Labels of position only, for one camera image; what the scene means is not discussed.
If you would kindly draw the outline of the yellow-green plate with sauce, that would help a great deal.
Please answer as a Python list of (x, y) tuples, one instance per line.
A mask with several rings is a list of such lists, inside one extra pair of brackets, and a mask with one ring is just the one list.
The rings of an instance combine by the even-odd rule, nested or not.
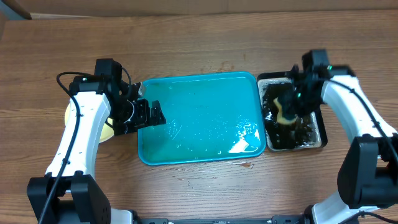
[[(69, 120), (70, 106), (71, 106), (71, 104), (69, 104), (65, 110), (65, 114), (64, 114), (65, 125), (67, 125), (68, 120)], [(104, 124), (103, 129), (101, 131), (100, 138), (99, 138), (99, 143), (105, 142), (105, 141), (109, 140), (110, 138), (112, 138), (113, 136), (114, 136), (113, 129), (108, 124)]]

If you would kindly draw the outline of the yellow sponge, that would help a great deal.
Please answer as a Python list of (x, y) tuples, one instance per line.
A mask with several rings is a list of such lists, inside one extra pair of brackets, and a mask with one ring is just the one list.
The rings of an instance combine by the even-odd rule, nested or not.
[(276, 105), (278, 112), (277, 112), (277, 122), (281, 125), (291, 125), (294, 124), (297, 120), (296, 116), (293, 116), (293, 118), (286, 118), (284, 116), (283, 110), (282, 110), (282, 105), (279, 102), (278, 98), (275, 98), (273, 100), (274, 104)]

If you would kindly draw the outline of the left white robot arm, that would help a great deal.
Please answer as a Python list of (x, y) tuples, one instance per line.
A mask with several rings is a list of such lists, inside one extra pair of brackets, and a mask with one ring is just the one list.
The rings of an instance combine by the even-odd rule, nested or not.
[(120, 75), (75, 72), (69, 86), (68, 122), (43, 177), (33, 177), (27, 196), (39, 223), (138, 223), (131, 210), (112, 208), (95, 181), (100, 137), (108, 119), (114, 135), (165, 124), (160, 103), (143, 99), (141, 83)]

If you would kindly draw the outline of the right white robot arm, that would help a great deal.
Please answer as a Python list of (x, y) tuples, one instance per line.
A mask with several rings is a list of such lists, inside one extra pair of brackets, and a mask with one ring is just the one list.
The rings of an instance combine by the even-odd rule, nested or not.
[(293, 87), (274, 100), (280, 124), (328, 105), (341, 123), (350, 148), (341, 165), (337, 191), (310, 206), (311, 223), (357, 223), (375, 210), (397, 204), (397, 131), (387, 124), (347, 66), (317, 66), (285, 73)]

